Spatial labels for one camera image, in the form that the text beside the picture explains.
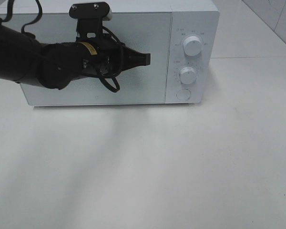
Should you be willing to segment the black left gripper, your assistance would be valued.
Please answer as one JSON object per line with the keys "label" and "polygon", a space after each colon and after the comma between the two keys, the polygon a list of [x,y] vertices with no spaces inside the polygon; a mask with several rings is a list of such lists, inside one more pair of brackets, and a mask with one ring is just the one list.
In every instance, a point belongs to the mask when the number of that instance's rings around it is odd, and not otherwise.
{"label": "black left gripper", "polygon": [[116,78],[123,71],[151,64],[150,53],[130,49],[113,33],[103,33],[102,39],[91,37],[77,43],[88,49],[87,65],[93,68],[94,78]]}

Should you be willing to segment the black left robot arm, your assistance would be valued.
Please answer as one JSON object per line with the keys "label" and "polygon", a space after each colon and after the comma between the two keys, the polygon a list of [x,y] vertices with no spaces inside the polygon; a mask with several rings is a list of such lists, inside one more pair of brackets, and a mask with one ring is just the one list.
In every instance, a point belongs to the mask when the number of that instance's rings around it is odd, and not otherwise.
{"label": "black left robot arm", "polygon": [[92,20],[91,26],[78,20],[78,27],[95,37],[83,34],[74,42],[41,43],[33,34],[4,26],[0,18],[0,79],[61,90],[72,81],[94,78],[115,93],[122,72],[150,65],[149,53],[127,47],[102,20]]}

